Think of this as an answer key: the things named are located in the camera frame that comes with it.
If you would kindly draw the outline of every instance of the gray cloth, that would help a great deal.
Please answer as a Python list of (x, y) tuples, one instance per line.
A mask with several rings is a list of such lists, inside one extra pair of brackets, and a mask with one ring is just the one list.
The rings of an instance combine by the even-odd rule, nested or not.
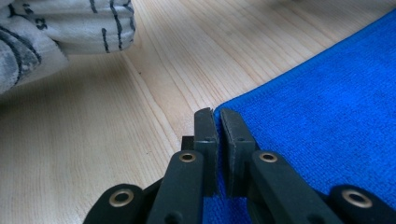
[(0, 93), (58, 72), (69, 54), (128, 49), (134, 32), (130, 0), (2, 0)]

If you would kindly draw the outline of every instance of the screw hole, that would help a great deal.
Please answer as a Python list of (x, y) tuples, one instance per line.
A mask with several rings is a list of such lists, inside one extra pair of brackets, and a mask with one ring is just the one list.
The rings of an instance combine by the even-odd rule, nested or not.
[(263, 152), (262, 154), (260, 154), (260, 159), (266, 162), (276, 162), (277, 156), (269, 152)]
[(180, 155), (180, 160), (184, 162), (192, 162), (195, 161), (195, 155), (192, 153), (183, 153)]
[(373, 206), (373, 202), (369, 198), (354, 189), (345, 189), (342, 191), (342, 195), (347, 202), (360, 208), (370, 208)]
[(119, 189), (114, 192), (108, 202), (113, 207), (123, 207), (134, 199), (134, 193), (130, 189)]

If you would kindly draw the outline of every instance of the blue microfiber cloth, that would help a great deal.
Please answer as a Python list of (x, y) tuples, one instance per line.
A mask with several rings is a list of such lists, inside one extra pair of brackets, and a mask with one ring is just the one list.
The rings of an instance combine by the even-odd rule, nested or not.
[[(313, 188), (367, 189), (396, 209), (396, 10), (286, 74), (220, 105), (241, 114)], [(250, 223), (246, 199), (205, 198), (204, 223)]]

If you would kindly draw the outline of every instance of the wooden floor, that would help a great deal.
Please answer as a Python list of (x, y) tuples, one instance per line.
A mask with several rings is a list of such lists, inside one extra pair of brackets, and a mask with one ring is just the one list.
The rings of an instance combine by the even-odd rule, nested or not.
[(193, 113), (303, 63), (392, 0), (134, 0), (121, 53), (0, 95), (0, 223), (81, 223), (119, 183), (163, 176)]

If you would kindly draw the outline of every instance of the crumpled cloth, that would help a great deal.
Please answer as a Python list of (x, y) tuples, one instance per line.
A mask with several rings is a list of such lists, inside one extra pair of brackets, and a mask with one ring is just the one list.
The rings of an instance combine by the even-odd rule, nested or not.
[(131, 0), (1, 0), (0, 94), (62, 70), (70, 54), (128, 49), (134, 32)]

